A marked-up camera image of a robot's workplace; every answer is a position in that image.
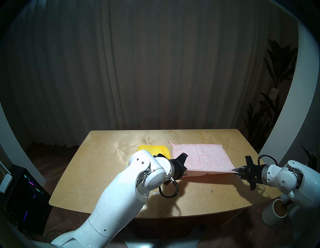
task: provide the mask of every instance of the pink towel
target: pink towel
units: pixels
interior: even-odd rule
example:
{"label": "pink towel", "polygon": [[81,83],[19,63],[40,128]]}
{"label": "pink towel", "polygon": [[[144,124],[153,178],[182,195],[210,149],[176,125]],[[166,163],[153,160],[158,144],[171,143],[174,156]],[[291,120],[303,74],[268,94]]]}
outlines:
{"label": "pink towel", "polygon": [[234,173],[231,163],[222,145],[214,144],[181,144],[169,141],[173,149],[173,158],[181,153],[188,155],[184,166],[187,171],[184,177],[203,176],[205,174]]}

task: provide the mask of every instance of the yellow towel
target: yellow towel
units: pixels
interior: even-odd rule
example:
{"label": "yellow towel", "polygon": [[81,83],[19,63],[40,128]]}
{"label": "yellow towel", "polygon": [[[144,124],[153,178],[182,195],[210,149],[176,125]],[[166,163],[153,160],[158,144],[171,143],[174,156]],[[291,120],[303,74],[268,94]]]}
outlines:
{"label": "yellow towel", "polygon": [[163,154],[167,159],[170,159],[170,152],[166,146],[150,146],[150,145],[141,145],[138,147],[137,151],[147,150],[151,153],[152,156],[158,155],[159,153]]}

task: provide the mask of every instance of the paper cup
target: paper cup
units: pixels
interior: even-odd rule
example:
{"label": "paper cup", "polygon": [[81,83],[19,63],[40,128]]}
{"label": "paper cup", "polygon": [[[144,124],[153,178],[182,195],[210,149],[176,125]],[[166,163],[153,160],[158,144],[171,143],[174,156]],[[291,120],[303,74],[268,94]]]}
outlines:
{"label": "paper cup", "polygon": [[267,225],[267,226],[273,226],[274,224],[278,223],[281,221],[284,217],[287,216],[288,211],[284,216],[279,216],[275,212],[275,202],[277,201],[282,201],[281,199],[275,199],[272,204],[270,204],[268,207],[266,207],[261,214],[262,221]]}

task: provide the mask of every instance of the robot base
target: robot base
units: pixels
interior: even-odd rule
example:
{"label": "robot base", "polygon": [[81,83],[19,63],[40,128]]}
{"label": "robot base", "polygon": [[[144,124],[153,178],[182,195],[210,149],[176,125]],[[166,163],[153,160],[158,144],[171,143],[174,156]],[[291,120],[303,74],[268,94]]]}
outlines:
{"label": "robot base", "polygon": [[205,226],[196,226],[193,231],[185,238],[173,239],[138,239],[125,227],[120,231],[120,237],[128,247],[132,248],[195,248],[205,233]]}

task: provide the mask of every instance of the cup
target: cup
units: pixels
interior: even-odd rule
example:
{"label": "cup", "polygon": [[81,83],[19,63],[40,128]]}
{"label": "cup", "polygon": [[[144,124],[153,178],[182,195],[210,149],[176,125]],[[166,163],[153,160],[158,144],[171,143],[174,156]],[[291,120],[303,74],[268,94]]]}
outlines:
{"label": "cup", "polygon": [[283,205],[284,204],[281,199],[275,199],[272,204],[262,211],[262,221],[267,226],[273,226],[281,221],[288,214],[287,207],[284,207]]}

